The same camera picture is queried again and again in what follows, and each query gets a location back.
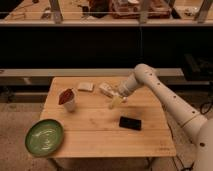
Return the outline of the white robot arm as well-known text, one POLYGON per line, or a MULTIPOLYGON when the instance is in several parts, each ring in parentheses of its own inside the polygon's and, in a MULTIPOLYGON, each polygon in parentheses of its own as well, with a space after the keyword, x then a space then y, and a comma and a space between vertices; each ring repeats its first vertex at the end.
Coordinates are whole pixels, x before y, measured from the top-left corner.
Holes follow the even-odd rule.
POLYGON ((213 118, 207 119, 165 86, 157 77, 157 71, 146 64, 136 65, 116 88, 115 95, 128 97, 142 86, 147 86, 154 93, 196 145, 193 171, 213 171, 213 118))

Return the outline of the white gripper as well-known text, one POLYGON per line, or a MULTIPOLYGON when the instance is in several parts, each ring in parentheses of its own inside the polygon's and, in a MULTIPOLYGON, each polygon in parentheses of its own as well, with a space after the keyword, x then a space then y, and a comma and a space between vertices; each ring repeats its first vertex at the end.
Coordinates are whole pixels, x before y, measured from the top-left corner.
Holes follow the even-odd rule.
POLYGON ((131 95, 131 92, 126 87, 125 82, 121 82, 117 87, 117 92, 120 96, 115 95, 112 98, 112 101, 109 103, 109 108, 114 109, 115 107, 119 106, 121 103, 126 102, 126 98, 131 95))

